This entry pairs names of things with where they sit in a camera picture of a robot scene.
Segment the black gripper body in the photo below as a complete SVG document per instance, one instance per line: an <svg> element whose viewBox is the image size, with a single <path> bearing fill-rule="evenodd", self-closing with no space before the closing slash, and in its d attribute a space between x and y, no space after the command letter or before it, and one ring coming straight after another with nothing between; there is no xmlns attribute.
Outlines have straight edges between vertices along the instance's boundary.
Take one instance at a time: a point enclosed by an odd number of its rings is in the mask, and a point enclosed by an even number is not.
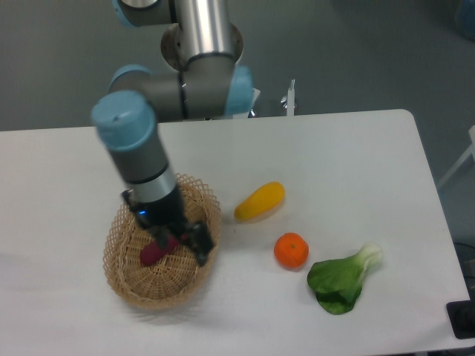
<svg viewBox="0 0 475 356"><path fill-rule="evenodd" d="M186 232L189 223L185 217L183 196L177 185L169 194L153 202L133 200L132 190L123 191L122 199L139 227L150 234L157 234L158 228L164 228L176 237Z"/></svg>

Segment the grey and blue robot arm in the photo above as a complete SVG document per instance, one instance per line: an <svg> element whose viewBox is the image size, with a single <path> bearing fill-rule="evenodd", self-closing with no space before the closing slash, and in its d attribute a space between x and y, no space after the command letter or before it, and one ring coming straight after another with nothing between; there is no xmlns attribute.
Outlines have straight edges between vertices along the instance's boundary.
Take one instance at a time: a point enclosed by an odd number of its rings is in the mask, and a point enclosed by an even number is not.
<svg viewBox="0 0 475 356"><path fill-rule="evenodd" d="M172 241L184 245L204 266L214 243L204 223L186 219L158 125L250 112L251 71L236 62L224 1L115 1L113 7L131 27L175 25L181 68L159 76L140 65L121 67L91 121L125 183L122 198L139 227L161 248Z"/></svg>

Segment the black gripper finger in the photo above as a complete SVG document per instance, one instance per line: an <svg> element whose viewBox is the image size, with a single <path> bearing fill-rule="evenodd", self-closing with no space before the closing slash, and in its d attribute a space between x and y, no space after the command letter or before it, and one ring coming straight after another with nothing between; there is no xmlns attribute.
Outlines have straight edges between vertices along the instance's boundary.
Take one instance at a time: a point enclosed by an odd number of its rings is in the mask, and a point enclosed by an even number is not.
<svg viewBox="0 0 475 356"><path fill-rule="evenodd" d="M178 247L177 239L166 228L154 226L150 228L150 235L153 237L152 245L161 252L170 252Z"/></svg>
<svg viewBox="0 0 475 356"><path fill-rule="evenodd" d="M214 248L212 236L207 225L202 222L188 222L183 225L180 234L180 243L193 255L199 266L204 266L209 260L209 255Z"/></svg>

